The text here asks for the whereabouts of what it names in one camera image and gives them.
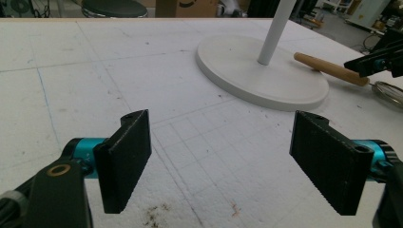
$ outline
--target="white round base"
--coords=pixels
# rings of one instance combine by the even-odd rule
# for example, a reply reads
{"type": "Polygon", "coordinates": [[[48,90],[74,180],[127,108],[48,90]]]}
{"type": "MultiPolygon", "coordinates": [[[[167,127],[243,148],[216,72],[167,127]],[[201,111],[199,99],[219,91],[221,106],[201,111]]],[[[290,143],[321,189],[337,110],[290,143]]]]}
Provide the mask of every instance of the white round base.
{"type": "Polygon", "coordinates": [[[258,63],[261,40],[223,35],[202,40],[197,63],[213,83],[255,105],[282,111],[310,110],[326,98],[329,85],[320,72],[277,47],[269,66],[258,63]]]}

